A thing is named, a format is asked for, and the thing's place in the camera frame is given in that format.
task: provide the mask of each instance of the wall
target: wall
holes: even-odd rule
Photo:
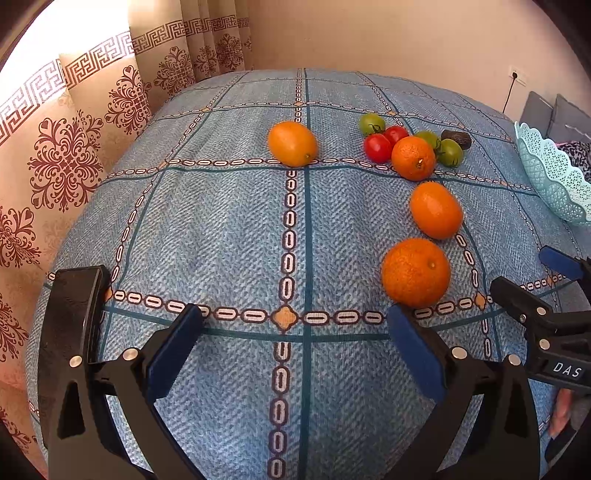
[[[591,113],[591,80],[531,0],[250,0],[255,67],[316,67],[406,77],[519,119],[528,92]]]

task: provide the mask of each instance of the patterned curtain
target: patterned curtain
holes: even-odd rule
[[[23,364],[45,276],[153,112],[252,68],[247,1],[54,0],[0,72],[0,420],[45,476]]]

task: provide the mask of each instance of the power outlet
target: power outlet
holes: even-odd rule
[[[509,67],[509,77],[513,78],[513,72],[517,74],[517,79],[515,80],[517,83],[523,86],[527,85],[527,75],[521,69],[516,69],[514,66]]]

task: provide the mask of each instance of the bed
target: bed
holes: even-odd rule
[[[465,131],[457,170],[432,180],[460,201],[459,233],[439,242],[452,265],[444,298],[415,310],[448,345],[479,358],[525,358],[522,327],[491,302],[504,275],[552,305],[583,310],[576,286],[547,271],[551,245],[591,255],[591,236],[554,216],[533,191],[503,114],[410,80],[298,69],[228,73],[167,102],[102,182],[57,256],[60,268],[104,264],[100,358],[142,346],[185,303],[207,328],[158,411],[211,480],[381,479],[428,417],[387,335],[391,301],[379,276],[396,242],[422,236],[408,211],[414,184],[368,161],[357,123],[377,112],[410,132]],[[290,169],[266,137],[284,120],[307,125],[319,157]],[[38,438],[37,358],[49,275],[27,351]],[[541,448],[555,390],[531,381]],[[131,459],[149,468],[110,399]],[[446,459],[456,461],[478,401]]]

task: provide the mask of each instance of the power cord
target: power cord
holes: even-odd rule
[[[511,82],[511,88],[509,88],[509,95],[507,95],[507,101],[505,102],[505,106],[503,107],[503,113],[505,113],[505,108],[507,108],[507,103],[509,103],[509,97],[511,96],[511,90],[513,89],[513,85],[517,80],[517,72],[513,72],[513,81]]]

